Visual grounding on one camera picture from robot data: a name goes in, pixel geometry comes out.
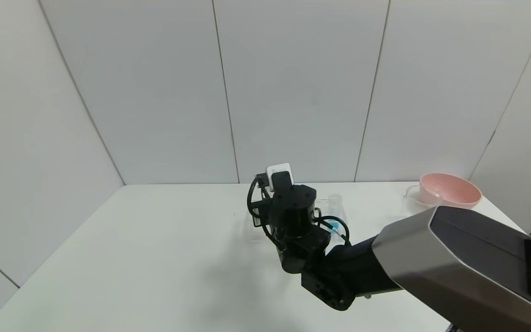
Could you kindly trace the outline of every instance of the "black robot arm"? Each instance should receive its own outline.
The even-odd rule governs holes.
[[[254,225],[275,244],[282,269],[300,273],[302,286],[329,307],[346,310],[358,296],[403,289],[452,330],[531,332],[530,236],[472,210],[437,206],[352,245],[341,219],[315,216],[315,189],[294,185],[287,171],[268,173],[247,195]],[[252,202],[256,186],[261,200]],[[345,227],[345,243],[325,255],[329,219]]]
[[[301,283],[330,307],[346,310],[357,296],[400,290],[384,272],[374,253],[374,237],[358,244],[349,241],[349,231],[343,220],[333,216],[315,216],[316,190],[306,185],[293,185],[289,172],[271,176],[276,188],[270,197],[266,187],[267,174],[258,174],[247,196],[249,212],[255,227],[262,227],[275,244],[282,269],[301,273]],[[251,202],[256,186],[261,200]],[[335,219],[346,229],[345,244],[335,246],[327,255],[331,229],[325,220]]]

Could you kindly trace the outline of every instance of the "pink bowl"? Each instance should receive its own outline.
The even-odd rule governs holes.
[[[428,173],[419,179],[419,196],[425,204],[444,204],[458,208],[474,208],[483,197],[469,181],[444,173]]]

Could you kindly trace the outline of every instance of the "silver robot arm casing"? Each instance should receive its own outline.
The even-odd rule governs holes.
[[[531,332],[531,237],[472,210],[438,206],[372,244],[396,284],[465,332]]]

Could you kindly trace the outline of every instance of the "black cable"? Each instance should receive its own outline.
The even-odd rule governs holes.
[[[342,239],[345,240],[345,242],[346,242],[346,244],[348,246],[351,246],[352,244],[349,241],[349,228],[348,228],[348,225],[345,223],[345,221],[341,220],[340,218],[338,218],[336,216],[323,216],[323,217],[315,218],[314,222],[318,222],[319,225],[323,224],[326,227],[328,227],[329,229],[331,229],[331,231],[333,231],[333,227],[331,226],[331,224],[329,224],[329,223],[327,223],[327,221],[325,221],[326,219],[335,220],[335,221],[337,221],[338,223],[340,223],[343,226],[343,229],[345,229],[345,236],[344,235],[339,235],[339,233],[338,233],[338,235],[341,236]]]
[[[257,185],[257,181],[259,181],[259,178],[255,177],[251,182],[251,186],[249,187],[249,192],[247,193],[247,210],[249,210],[249,214],[251,216],[261,219],[260,215],[253,212],[253,209],[251,208],[251,196],[253,196],[253,191],[255,190],[255,185]]]
[[[255,177],[253,181],[251,181],[251,186],[249,187],[249,192],[247,193],[247,210],[249,211],[249,214],[251,216],[258,219],[262,219],[262,217],[259,214],[253,212],[253,209],[251,208],[251,197],[253,196],[253,191],[255,191],[255,186],[257,185],[258,181],[259,177]],[[264,187],[261,187],[261,197],[270,198],[270,194],[267,193],[267,190]],[[280,242],[278,242],[278,240],[274,239],[270,231],[268,231],[264,222],[261,222],[261,228],[264,230],[265,236],[270,239],[271,243],[273,243],[274,246],[278,248],[278,250],[284,251],[284,246]]]
[[[264,233],[265,233],[265,236],[267,236],[268,239],[270,239],[271,243],[274,244],[274,246],[276,246],[276,248],[278,248],[278,250],[280,251],[284,251],[284,246],[282,245],[282,243],[278,242],[278,240],[274,239],[274,237],[270,234],[270,232],[268,231],[266,225],[264,223],[261,223],[261,228],[264,229]]]

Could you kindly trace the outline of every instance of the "handle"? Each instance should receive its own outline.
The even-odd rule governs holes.
[[[425,204],[425,203],[422,202],[421,200],[416,200],[416,199],[413,198],[413,197],[409,197],[409,191],[411,191],[411,189],[413,189],[413,188],[415,188],[415,187],[418,187],[419,189],[421,189],[421,185],[418,185],[418,184],[416,184],[416,185],[410,185],[409,188],[407,188],[407,189],[405,190],[405,192],[403,193],[403,198],[406,198],[406,199],[408,199],[408,200],[412,200],[412,201],[414,201],[414,202],[418,202],[419,204],[422,204],[422,205],[424,205],[424,206],[429,206],[428,204]]]

